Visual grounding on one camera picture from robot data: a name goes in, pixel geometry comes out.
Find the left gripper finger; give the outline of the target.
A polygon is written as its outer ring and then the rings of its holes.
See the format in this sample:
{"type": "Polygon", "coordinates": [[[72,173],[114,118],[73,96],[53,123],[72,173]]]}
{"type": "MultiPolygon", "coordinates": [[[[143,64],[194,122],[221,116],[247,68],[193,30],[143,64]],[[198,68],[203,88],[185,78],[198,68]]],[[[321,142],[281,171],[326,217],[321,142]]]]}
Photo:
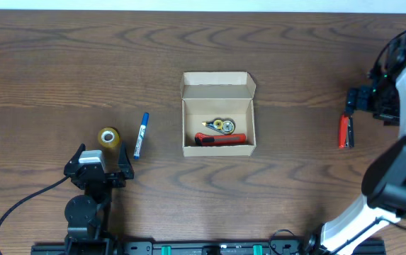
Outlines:
{"type": "Polygon", "coordinates": [[[79,163],[79,158],[86,150],[86,145],[81,143],[75,154],[71,157],[71,159],[66,163],[64,166],[64,175],[65,176],[74,176],[79,169],[81,168],[81,164],[79,163]]]}
{"type": "Polygon", "coordinates": [[[118,156],[118,168],[124,175],[124,179],[134,179],[135,172],[132,168],[132,164],[128,158],[128,152],[125,142],[121,142],[118,156]]]}

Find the red stapler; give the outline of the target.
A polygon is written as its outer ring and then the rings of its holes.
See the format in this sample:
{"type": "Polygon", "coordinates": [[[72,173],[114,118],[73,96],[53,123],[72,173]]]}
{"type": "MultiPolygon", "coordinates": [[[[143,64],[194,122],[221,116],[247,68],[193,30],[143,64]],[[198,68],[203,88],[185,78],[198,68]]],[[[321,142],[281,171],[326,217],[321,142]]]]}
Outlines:
{"type": "Polygon", "coordinates": [[[350,115],[342,114],[340,117],[338,146],[339,148],[354,147],[354,126],[350,115]]]}

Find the red utility knife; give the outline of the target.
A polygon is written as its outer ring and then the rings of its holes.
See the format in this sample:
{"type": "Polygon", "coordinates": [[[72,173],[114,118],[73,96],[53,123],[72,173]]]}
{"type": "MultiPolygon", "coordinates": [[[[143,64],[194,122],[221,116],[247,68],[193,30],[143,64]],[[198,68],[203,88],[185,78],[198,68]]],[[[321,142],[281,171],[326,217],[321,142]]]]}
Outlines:
{"type": "Polygon", "coordinates": [[[198,146],[228,146],[245,143],[247,136],[245,134],[233,135],[206,135],[201,132],[195,134],[194,140],[198,146]]]}

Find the black correction tape dispenser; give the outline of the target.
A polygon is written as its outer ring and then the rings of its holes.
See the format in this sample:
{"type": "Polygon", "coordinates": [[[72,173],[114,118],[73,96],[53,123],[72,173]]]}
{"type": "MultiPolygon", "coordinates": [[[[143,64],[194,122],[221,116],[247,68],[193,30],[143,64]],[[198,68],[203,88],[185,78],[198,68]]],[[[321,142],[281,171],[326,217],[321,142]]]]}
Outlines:
{"type": "Polygon", "coordinates": [[[202,122],[202,125],[222,135],[231,135],[235,131],[235,122],[229,118],[216,118],[202,122]]]}

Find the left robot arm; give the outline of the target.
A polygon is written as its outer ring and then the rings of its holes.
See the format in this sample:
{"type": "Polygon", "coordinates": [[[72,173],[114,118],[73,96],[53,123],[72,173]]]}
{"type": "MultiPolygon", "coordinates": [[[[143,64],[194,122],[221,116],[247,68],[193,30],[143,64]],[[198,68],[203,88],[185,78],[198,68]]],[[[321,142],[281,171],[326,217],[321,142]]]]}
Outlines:
{"type": "Polygon", "coordinates": [[[112,190],[124,188],[134,178],[125,143],[119,148],[118,171],[107,172],[101,150],[87,150],[81,144],[64,167],[64,175],[83,190],[66,205],[68,222],[65,254],[121,255],[123,245],[108,231],[112,190]]]}

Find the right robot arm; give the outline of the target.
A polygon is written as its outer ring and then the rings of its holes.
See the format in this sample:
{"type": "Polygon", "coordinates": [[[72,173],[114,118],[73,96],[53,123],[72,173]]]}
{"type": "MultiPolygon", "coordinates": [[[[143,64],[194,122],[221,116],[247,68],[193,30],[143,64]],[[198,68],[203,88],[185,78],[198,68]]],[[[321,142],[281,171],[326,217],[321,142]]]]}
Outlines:
{"type": "Polygon", "coordinates": [[[397,126],[398,140],[366,170],[361,195],[315,230],[300,245],[300,254],[378,254],[381,249],[371,236],[389,225],[404,229],[399,222],[406,219],[406,30],[380,51],[368,77],[371,85],[348,91],[339,146],[354,146],[355,111],[397,126]]]}

